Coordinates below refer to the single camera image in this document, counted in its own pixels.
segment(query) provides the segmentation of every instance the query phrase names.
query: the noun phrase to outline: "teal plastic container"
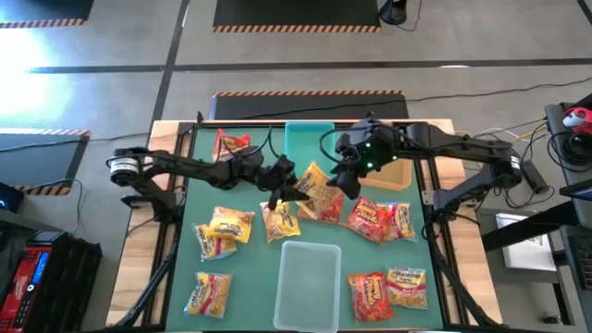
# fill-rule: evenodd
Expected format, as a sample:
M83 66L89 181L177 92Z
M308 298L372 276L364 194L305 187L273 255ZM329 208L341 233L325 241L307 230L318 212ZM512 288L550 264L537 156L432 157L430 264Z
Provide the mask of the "teal plastic container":
M309 161L311 156L320 155L318 148L321 135L335 129L333 122L323 121L288 121L286 123L286 137L284 141L284 154L290 161ZM335 150L335 133L327 135L323 140L323 146L331 155ZM335 163L324 157L315 160L316 164L329 175ZM296 177L304 173L308 165L296 164Z
M341 248L285 241L281 247L274 326L299 332L339 330Z

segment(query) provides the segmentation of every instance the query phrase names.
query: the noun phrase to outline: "instant noodle packet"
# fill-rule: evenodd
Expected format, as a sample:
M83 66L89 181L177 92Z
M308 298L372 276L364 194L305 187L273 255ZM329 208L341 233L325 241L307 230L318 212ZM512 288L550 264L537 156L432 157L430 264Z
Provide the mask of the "instant noodle packet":
M284 237L300 235L296 216L290 215L290 203L277 203L276 210L269 210L268 202L259 203L265 223L267 243Z
M230 292L230 274L195 273L197 286L185 307L186 315L206 315L222 319Z
M361 196L348 215L344 227L380 244L387 233L389 219L390 212L388 209Z
M387 223L385 241L417 241L415 229L413 228L413 221L411 219L410 203L389 203L379 204L379 206L387 207L390 214Z
M348 274L357 321L375 322L395 316L390 308L384 272Z
M325 208L317 219L309 216L302 207L298 208L298 217L306 218L313 221L326 222L330 224L338 224L341 220L341 209L343 207L343 193L331 200L331 204Z
M218 237L243 243L249 242L254 212L242 212L225 207L215 207L205 236Z
M327 182L327 175L315 162L312 162L294 185L294 189L310 197L309 200L299 201L296 204L314 220L318 219L321 213L331 205L331 201L341 193L339 188L327 186Z
M227 135L223 129L218 129L212 159L224 161L231 157L234 152L247 148L251 145L251 135L245 134L240 137Z
M202 247L202 262L205 260L222 259L237 251L237 244L234 240L205 236L208 228L206 225L193 225L195 237L197 237Z
M388 269L388 301L412 309L427 309L426 271L395 267Z

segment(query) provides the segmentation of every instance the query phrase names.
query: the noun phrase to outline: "green table mat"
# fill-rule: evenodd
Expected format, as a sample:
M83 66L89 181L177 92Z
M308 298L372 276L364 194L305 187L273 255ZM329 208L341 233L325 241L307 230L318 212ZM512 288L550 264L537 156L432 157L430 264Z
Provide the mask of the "green table mat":
M225 129L227 134L251 134L252 144L264 141L268 129ZM216 129L198 129L193 158L211 161ZM272 141L281 154L284 147L284 129L274 129ZM302 144L312 145L302 138ZM324 160L318 145L302 147L310 152L308 160L295 160L298 169L308 166L313 160ZM271 165L275 157L269 147L264 149L264 165ZM363 187L362 196L375 202L407 202L412 204L413 225L418 233L418 242L398 240L378 245L340 226L313 222L299 218L302 235L274 240L267 244L265 227L259 203L269 199L269 192L258 191L252 184L242 182L231 191L221 191L200 180L190 180L185 216L179 240L179 253L170 296L166 331L200 330L275 330L273 325L276 292L278 288L279 259L283 241L308 241L335 244L341 248L341 292L339 297L339 329L352 328L442 328L438 295L427 241L419 236L424 224L417 182L413 174L409 188L403 191L381 190ZM345 198L341 221L352 210L355 201ZM208 224L215 206L224 206L241 211L255 212L249 243L237 243L239 251L230 257L202 263L201 249L191 229L191 224ZM297 211L292 203L292 213ZM395 306L395 318L378 323L356 323L353 318L352 292L347 283L350 273L384 271L387 266L424 268L427 273L428 310L412 310ZM196 272L232 275L232 285L224 319L199 315L186 315L187 305L195 288Z

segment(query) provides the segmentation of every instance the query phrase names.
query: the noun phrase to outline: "clear plastic container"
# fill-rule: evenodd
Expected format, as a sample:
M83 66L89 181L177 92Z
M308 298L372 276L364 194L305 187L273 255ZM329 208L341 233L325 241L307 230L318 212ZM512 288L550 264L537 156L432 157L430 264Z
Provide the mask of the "clear plastic container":
M274 326L301 332L339 329L341 248L285 241L281 248Z

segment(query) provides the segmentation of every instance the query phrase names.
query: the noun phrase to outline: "gray floor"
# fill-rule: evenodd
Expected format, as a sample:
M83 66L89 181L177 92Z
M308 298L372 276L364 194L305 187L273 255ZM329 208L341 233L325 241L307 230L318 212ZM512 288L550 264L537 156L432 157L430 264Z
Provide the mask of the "gray floor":
M380 34L364 35L213 34L215 3L191 0L177 64L462 62L592 55L592 25L575 0L450 0L446 4L424 0L417 31L408 33L383 26ZM96 0L91 18L83 27L0 30L0 45L10 50L0 52L0 125L89 129L94 138L148 131L162 72L25 75L15 69L164 65L180 4L181 0ZM417 1L411 0L410 19L414 18L416 6ZM216 91L403 89L408 98L414 99L566 82L590 73L592 66L176 72L162 119L194 119L197 111L207 116L211 95ZM545 105L576 101L591 91L589 82L490 97L409 103L409 110L411 117L452 118L457 130L477 133L542 118ZM119 201L129 191L108 180L104 160L114 148L144 145L145 141L145 137L138 137L92 143L82 161L78 178L84 183L83 227L77 235L101 242L105 254L85 317L86 328L102 327L105 322L130 216L130 210ZM544 144L535 145L534 161L548 183L559 188L564 184L561 172L549 161ZM519 151L524 148L524 143L517 144ZM519 187L512 193L520 201L527 191ZM76 198L31 197L23 212L73 229ZM531 208L545 209L562 200L555 195ZM505 204L489 196L485 207L503 208ZM542 313L556 311L550 286L496 281L496 290L508 325L582 331L581 315L576 327L537 324Z

